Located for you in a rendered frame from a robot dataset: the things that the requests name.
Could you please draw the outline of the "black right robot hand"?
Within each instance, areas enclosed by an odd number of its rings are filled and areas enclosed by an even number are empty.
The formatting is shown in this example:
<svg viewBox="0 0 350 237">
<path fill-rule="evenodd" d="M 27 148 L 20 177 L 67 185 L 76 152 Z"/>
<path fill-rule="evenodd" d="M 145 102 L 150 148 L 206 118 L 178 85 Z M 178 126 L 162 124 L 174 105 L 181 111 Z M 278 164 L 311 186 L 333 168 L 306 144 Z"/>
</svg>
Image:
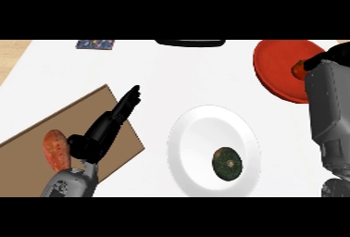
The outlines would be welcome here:
<svg viewBox="0 0 350 237">
<path fill-rule="evenodd" d="M 309 71 L 323 60 L 336 62 L 339 65 L 350 67 L 350 42 L 337 44 L 326 52 L 317 53 L 303 62 L 303 71 Z"/>
</svg>

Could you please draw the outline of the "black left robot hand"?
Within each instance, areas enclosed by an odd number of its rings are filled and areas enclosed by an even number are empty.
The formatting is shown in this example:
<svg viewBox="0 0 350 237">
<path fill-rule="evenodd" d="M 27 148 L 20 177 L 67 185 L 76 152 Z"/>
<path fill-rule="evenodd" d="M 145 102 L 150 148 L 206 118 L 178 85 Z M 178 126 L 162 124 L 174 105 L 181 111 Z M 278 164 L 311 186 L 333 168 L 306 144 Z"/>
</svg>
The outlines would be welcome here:
<svg viewBox="0 0 350 237">
<path fill-rule="evenodd" d="M 138 86 L 135 85 L 119 99 L 113 109 L 104 111 L 83 135 L 72 134 L 66 143 L 69 154 L 89 164 L 97 164 L 119 133 L 119 127 L 128 119 L 140 102 Z"/>
</svg>

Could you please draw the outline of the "red tomato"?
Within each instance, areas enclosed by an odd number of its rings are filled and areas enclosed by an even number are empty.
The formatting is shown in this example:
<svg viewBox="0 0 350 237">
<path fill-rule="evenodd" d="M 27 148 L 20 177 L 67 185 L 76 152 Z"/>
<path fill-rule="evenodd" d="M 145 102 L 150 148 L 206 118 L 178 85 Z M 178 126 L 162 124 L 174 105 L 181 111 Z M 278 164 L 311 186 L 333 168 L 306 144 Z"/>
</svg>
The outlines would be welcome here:
<svg viewBox="0 0 350 237">
<path fill-rule="evenodd" d="M 292 76 L 301 81 L 303 79 L 303 76 L 306 74 L 306 71 L 303 70 L 303 61 L 299 60 L 296 64 L 290 68 Z"/>
</svg>

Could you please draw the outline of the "red plate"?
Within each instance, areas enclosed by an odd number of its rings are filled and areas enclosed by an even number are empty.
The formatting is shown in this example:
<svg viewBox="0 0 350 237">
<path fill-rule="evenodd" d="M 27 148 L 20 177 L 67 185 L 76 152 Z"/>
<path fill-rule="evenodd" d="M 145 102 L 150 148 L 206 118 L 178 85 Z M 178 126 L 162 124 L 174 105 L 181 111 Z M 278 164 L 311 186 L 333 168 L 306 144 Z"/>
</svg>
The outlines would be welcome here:
<svg viewBox="0 0 350 237">
<path fill-rule="evenodd" d="M 292 67 L 323 49 L 306 40 L 262 40 L 253 48 L 252 66 L 268 92 L 287 102 L 306 104 L 303 82 L 292 75 Z"/>
</svg>

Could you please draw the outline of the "white bowl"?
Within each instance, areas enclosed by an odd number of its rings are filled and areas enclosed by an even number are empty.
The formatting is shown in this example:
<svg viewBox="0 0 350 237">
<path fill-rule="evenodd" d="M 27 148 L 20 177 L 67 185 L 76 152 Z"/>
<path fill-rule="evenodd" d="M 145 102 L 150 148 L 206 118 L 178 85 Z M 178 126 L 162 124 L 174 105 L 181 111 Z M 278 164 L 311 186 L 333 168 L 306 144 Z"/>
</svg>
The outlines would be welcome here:
<svg viewBox="0 0 350 237">
<path fill-rule="evenodd" d="M 210 165 L 219 148 L 230 148 L 241 160 L 241 173 L 231 181 L 218 178 Z M 168 138 L 168 165 L 185 195 L 249 195 L 259 178 L 259 147 L 246 122 L 224 107 L 199 106 L 178 118 Z"/>
</svg>

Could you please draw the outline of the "brown cutting board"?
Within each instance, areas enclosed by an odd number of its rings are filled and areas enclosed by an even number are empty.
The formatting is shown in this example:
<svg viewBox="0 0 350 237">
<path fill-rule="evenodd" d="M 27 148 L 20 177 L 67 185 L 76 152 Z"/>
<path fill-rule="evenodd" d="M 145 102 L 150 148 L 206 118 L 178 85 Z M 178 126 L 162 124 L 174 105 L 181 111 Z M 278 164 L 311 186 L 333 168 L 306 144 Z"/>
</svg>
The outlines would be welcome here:
<svg viewBox="0 0 350 237">
<path fill-rule="evenodd" d="M 83 162 L 69 154 L 66 138 L 85 133 L 116 102 L 101 86 L 0 143 L 0 197 L 36 197 L 63 169 L 82 173 Z"/>
</svg>

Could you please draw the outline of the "orange red vegetable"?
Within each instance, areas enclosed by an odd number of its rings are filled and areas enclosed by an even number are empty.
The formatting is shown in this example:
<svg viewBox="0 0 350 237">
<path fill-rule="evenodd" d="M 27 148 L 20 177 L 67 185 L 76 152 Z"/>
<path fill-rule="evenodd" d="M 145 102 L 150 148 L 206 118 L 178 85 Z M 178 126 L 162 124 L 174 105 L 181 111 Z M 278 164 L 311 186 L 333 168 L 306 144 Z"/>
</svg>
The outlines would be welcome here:
<svg viewBox="0 0 350 237">
<path fill-rule="evenodd" d="M 69 145 L 66 138 L 58 130 L 47 132 L 44 141 L 44 154 L 48 165 L 55 172 L 70 168 Z"/>
</svg>

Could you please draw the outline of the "blue patterned object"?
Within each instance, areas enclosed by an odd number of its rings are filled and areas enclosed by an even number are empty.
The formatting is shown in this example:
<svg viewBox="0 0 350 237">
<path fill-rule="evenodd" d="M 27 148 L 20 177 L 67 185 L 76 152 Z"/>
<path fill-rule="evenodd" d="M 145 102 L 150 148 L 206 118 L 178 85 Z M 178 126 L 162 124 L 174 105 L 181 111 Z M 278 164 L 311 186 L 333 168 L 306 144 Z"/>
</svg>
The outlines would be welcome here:
<svg viewBox="0 0 350 237">
<path fill-rule="evenodd" d="M 110 50 L 113 43 L 113 40 L 79 40 L 75 47 L 78 49 Z"/>
</svg>

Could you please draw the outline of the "dark green round vegetable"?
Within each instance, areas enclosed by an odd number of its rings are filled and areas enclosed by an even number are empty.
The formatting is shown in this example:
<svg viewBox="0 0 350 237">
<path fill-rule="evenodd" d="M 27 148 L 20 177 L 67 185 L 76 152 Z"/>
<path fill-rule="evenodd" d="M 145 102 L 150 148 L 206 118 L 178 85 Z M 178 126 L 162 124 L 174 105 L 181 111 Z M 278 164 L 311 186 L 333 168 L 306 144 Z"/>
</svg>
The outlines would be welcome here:
<svg viewBox="0 0 350 237">
<path fill-rule="evenodd" d="M 221 147 L 212 154 L 210 159 L 212 171 L 222 181 L 233 181 L 243 169 L 241 159 L 234 150 Z"/>
</svg>

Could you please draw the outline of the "black flat object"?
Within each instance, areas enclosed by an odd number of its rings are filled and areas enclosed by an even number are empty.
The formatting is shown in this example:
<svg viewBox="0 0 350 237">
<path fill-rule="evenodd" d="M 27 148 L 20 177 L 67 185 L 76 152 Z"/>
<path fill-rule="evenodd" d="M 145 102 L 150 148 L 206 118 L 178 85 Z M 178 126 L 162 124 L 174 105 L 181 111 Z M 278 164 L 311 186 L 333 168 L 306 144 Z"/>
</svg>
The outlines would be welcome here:
<svg viewBox="0 0 350 237">
<path fill-rule="evenodd" d="M 156 40 L 156 43 L 179 47 L 218 47 L 225 40 Z"/>
</svg>

